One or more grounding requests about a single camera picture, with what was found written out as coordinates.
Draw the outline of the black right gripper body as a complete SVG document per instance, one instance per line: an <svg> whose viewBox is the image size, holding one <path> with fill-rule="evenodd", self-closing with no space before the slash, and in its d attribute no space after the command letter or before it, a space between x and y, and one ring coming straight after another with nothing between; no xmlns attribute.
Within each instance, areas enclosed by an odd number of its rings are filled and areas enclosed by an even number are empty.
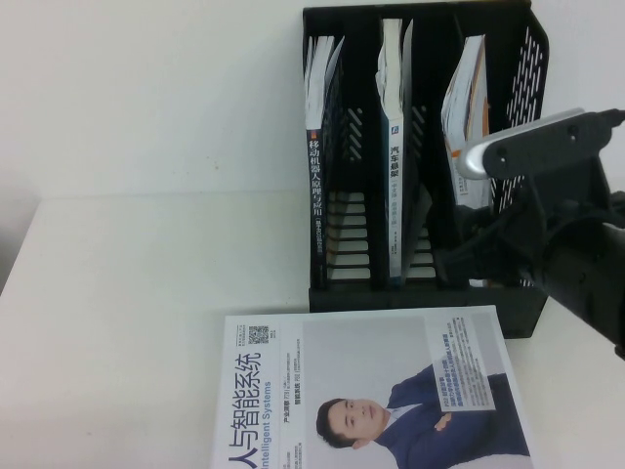
<svg viewBox="0 0 625 469"><path fill-rule="evenodd" d="M549 294L545 280L547 253L553 235L543 208L506 208L495 218L498 257L506 270Z"/></svg>

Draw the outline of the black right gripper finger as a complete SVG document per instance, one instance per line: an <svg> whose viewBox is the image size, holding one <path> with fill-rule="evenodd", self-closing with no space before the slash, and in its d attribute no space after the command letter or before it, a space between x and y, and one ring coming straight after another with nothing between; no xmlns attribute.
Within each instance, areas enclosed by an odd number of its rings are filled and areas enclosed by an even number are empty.
<svg viewBox="0 0 625 469"><path fill-rule="evenodd" d="M487 258L497 250L497 236L498 228L496 226L480 229L460 245L449 249L440 249L438 257L440 260L480 260Z"/></svg>
<svg viewBox="0 0 625 469"><path fill-rule="evenodd" d="M471 280L488 282L491 273L476 255L465 249L437 249L434 251L437 277L447 284L465 284Z"/></svg>

